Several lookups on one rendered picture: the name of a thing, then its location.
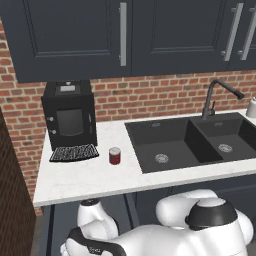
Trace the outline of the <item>dark blue drawer front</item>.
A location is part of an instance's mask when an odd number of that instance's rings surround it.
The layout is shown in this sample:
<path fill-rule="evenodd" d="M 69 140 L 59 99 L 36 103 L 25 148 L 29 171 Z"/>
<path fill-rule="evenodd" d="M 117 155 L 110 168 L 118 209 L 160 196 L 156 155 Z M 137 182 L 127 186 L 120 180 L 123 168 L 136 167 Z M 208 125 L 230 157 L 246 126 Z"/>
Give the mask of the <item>dark blue drawer front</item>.
<path fill-rule="evenodd" d="M 117 221 L 120 234 L 139 225 L 134 199 L 131 194 L 104 197 L 101 199 L 101 203 L 105 211 Z M 70 230 L 77 226 L 78 206 L 79 201 L 54 206 L 47 256 L 61 256 L 60 246 L 65 242 Z"/>

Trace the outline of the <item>red can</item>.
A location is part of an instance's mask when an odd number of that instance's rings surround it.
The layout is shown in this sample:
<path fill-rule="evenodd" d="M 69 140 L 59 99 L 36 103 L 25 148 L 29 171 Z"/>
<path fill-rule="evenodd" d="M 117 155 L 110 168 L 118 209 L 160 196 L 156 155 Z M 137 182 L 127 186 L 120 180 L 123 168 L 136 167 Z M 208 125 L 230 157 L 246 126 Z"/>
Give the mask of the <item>red can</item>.
<path fill-rule="evenodd" d="M 112 147 L 109 149 L 109 162 L 112 165 L 117 165 L 121 161 L 121 150 L 118 147 Z"/>

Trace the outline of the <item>black double sink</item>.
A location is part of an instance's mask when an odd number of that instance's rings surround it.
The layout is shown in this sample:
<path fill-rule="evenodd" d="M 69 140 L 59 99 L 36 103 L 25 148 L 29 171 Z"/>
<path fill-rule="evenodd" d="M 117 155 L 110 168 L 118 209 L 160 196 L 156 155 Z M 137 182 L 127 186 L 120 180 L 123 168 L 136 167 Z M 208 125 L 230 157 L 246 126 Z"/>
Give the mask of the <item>black double sink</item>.
<path fill-rule="evenodd" d="M 256 158 L 256 125 L 240 113 L 126 125 L 143 173 Z"/>

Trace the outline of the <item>black coffee machine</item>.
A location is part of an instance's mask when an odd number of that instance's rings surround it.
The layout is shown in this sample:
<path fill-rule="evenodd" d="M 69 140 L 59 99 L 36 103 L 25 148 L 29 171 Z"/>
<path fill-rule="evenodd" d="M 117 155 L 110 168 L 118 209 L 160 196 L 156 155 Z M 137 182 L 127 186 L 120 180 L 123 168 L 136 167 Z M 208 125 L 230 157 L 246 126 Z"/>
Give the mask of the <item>black coffee machine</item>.
<path fill-rule="evenodd" d="M 41 97 L 53 151 L 50 162 L 99 156 L 94 94 L 89 80 L 48 82 Z"/>

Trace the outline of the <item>black tap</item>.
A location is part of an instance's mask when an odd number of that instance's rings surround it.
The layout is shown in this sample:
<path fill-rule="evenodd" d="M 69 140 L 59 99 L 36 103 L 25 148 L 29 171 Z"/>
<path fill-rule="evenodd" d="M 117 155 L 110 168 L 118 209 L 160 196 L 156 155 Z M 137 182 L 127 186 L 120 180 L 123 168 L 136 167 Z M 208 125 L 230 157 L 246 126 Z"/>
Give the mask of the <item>black tap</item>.
<path fill-rule="evenodd" d="M 214 110 L 215 104 L 210 104 L 210 101 L 211 101 L 211 96 L 213 93 L 213 88 L 216 84 L 221 85 L 223 88 L 225 88 L 229 92 L 233 93 L 237 97 L 238 100 L 242 100 L 245 97 L 245 95 L 242 92 L 238 91 L 237 89 L 233 88 L 232 86 L 228 85 L 227 83 L 225 83 L 219 79 L 213 80 L 209 85 L 209 89 L 208 89 L 206 101 L 205 101 L 205 106 L 202 111 L 202 119 L 203 120 L 206 120 L 208 116 L 215 115 L 215 110 Z"/>

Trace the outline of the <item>wide dark blue cupboard door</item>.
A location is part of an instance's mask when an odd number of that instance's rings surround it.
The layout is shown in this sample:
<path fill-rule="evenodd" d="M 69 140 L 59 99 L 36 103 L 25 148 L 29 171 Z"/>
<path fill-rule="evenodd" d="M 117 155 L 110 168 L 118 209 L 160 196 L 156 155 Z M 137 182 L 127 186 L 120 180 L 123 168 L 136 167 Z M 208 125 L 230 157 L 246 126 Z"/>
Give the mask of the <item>wide dark blue cupboard door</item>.
<path fill-rule="evenodd" d="M 126 66 L 120 65 L 120 2 L 127 3 Z M 128 77 L 133 0 L 0 0 L 20 83 Z"/>

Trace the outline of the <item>dark blue under-sink cupboard front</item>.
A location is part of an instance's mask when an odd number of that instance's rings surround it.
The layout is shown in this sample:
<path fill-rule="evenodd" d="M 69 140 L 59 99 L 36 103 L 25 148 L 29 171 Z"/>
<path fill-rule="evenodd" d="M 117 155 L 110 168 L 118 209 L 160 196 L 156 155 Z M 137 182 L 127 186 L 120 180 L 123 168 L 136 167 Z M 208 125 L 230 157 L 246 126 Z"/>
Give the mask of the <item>dark blue under-sink cupboard front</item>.
<path fill-rule="evenodd" d="M 236 209 L 246 214 L 256 226 L 256 174 L 134 192 L 139 223 L 158 224 L 155 207 L 160 199 L 196 189 L 213 190 L 220 198 L 231 202 Z"/>

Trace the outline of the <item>white soap dispenser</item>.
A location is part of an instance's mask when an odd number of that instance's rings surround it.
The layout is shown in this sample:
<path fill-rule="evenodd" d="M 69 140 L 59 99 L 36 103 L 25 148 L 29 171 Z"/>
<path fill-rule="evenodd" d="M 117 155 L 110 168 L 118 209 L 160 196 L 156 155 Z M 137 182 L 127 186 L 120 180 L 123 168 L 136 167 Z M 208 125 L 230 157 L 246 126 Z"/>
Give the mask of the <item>white soap dispenser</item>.
<path fill-rule="evenodd" d="M 246 116 L 256 118 L 256 97 L 253 97 L 248 105 Z"/>

